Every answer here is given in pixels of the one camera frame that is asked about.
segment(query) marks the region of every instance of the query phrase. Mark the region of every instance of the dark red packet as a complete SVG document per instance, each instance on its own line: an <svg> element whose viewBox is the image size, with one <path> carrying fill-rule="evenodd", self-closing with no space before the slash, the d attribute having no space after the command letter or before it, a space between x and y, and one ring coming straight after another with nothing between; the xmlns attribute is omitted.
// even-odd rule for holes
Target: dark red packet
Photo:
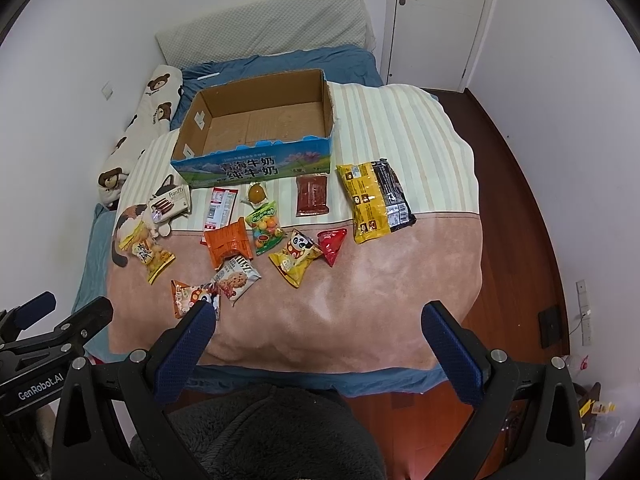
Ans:
<svg viewBox="0 0 640 480"><path fill-rule="evenodd" d="M344 241L344 237L347 235L347 229L330 229L329 231L320 231L318 233L318 245L322 250L322 254L329 264L329 267L333 267L335 259L338 256L338 251Z"/></svg>
<svg viewBox="0 0 640 480"><path fill-rule="evenodd" d="M296 216L326 215L326 175L300 175L298 184L298 208Z"/></svg>

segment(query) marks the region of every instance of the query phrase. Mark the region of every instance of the red triangular snack package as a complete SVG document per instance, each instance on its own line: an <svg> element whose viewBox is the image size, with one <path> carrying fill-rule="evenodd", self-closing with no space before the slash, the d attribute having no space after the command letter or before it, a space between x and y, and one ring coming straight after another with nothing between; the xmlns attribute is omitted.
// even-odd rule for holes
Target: red triangular snack package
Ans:
<svg viewBox="0 0 640 480"><path fill-rule="evenodd" d="M347 235L347 229L330 229L318 233L318 245L322 249L325 259L330 267L334 266L338 251Z"/></svg>

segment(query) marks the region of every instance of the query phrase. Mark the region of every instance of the blue milk carton box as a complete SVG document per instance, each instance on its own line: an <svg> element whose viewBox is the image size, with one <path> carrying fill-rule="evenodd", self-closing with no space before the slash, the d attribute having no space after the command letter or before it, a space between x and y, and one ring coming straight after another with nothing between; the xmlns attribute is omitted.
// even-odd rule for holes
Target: blue milk carton box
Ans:
<svg viewBox="0 0 640 480"><path fill-rule="evenodd" d="M333 127L322 70L242 79L196 94L171 164L194 188L329 173Z"/></svg>

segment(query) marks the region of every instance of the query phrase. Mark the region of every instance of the blue gripper pad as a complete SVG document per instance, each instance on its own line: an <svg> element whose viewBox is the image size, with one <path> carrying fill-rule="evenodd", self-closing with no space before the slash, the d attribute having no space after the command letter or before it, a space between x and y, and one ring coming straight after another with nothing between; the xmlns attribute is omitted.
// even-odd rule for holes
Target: blue gripper pad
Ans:
<svg viewBox="0 0 640 480"><path fill-rule="evenodd" d="M43 292L15 311L14 325L20 330L27 330L56 309L56 298L50 292Z"/></svg>
<svg viewBox="0 0 640 480"><path fill-rule="evenodd" d="M437 309L428 303L422 309L422 334L438 358L461 402L474 408L482 403L482 371Z"/></svg>
<svg viewBox="0 0 640 480"><path fill-rule="evenodd" d="M156 369L154 399L159 404L175 402L216 329L216 311L206 303Z"/></svg>

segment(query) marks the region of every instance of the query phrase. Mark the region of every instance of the door frame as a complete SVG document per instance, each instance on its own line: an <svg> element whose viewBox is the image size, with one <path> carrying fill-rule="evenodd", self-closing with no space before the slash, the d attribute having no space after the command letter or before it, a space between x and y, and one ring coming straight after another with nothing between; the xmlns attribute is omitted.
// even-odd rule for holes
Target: door frame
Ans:
<svg viewBox="0 0 640 480"><path fill-rule="evenodd" d="M394 29L396 26L396 1L386 0L386 12L385 12L385 31L382 41L382 58L380 60L380 77L385 84L388 84L389 79L389 66L391 65L391 49L393 46ZM480 15L480 22L478 23L478 30L476 31L476 37L471 47L471 53L469 59L466 62L465 71L460 80L458 91L462 92L466 88L473 75L476 61L478 60L478 54L484 43L488 25L493 14L495 6L495 0L484 0L484 6L482 7L482 14Z"/></svg>

